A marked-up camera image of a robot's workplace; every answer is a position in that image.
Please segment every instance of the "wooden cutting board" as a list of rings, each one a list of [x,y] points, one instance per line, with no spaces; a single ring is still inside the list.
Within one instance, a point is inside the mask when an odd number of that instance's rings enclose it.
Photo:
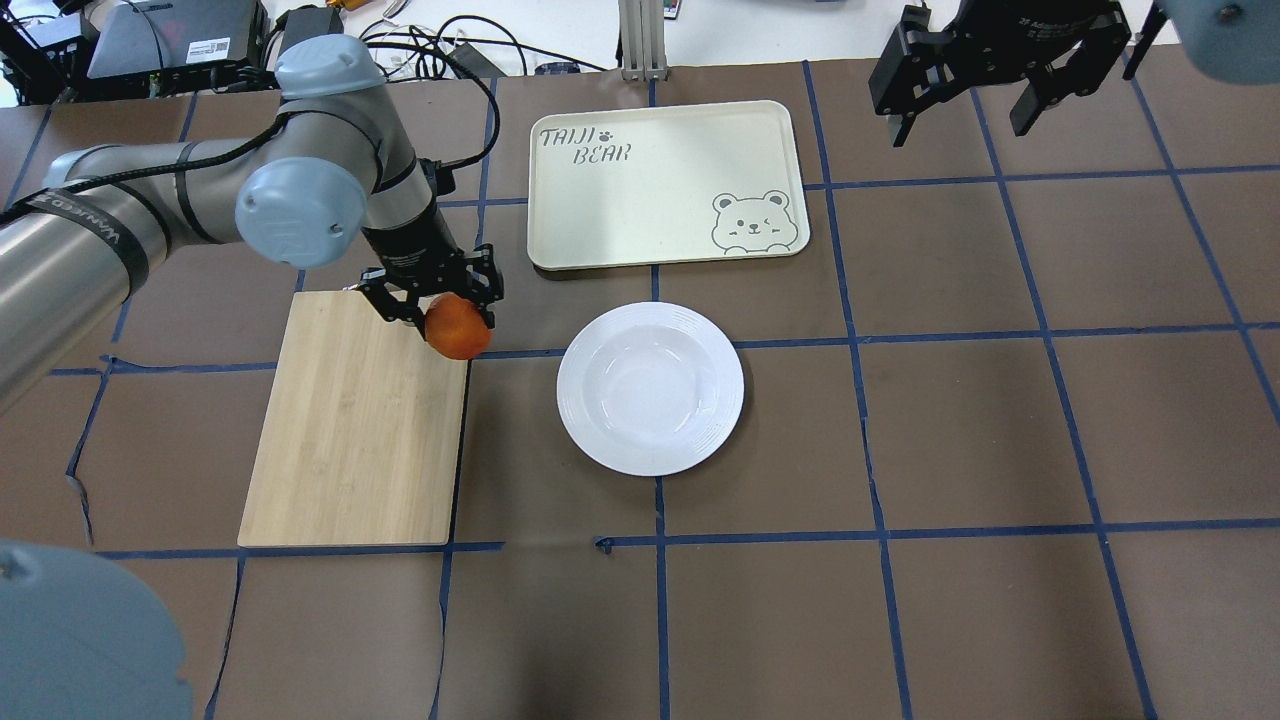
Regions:
[[[298,292],[243,547],[448,542],[467,364],[358,292]]]

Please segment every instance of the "bear face illustration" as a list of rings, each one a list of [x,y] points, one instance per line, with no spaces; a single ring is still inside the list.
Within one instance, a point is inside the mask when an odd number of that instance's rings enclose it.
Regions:
[[[712,204],[717,213],[712,242],[724,255],[786,251],[800,234],[787,213],[791,200],[777,190],[742,199],[724,192]]]

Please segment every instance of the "brown tabletop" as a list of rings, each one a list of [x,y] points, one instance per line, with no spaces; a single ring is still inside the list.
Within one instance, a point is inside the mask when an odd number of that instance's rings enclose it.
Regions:
[[[984,88],[895,150],[872,64],[495,83],[502,138],[443,201],[507,278],[449,544],[236,547],[291,296],[351,284],[365,247],[308,273],[177,252],[0,418],[0,536],[151,584],[197,717],[1274,716],[1280,87],[1157,47],[1028,137],[1018,90]],[[475,87],[393,92],[421,154],[483,142]],[[795,123],[803,252],[530,264],[536,119],[762,97]],[[0,187],[77,147],[248,136],[276,102],[4,110]],[[596,465],[556,409],[572,337],[643,300],[710,318],[746,374],[733,436],[669,478]]]

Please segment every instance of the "white label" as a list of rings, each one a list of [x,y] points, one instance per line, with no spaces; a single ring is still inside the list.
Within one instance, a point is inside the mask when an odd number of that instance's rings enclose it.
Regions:
[[[232,46],[232,38],[219,37],[216,40],[201,40],[187,46],[187,64],[209,63],[210,60],[225,60]]]

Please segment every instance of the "orange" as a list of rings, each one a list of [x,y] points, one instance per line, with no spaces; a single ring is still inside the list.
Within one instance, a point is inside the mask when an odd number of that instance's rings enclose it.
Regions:
[[[468,300],[445,292],[426,309],[426,342],[451,360],[471,360],[484,352],[493,331]]]

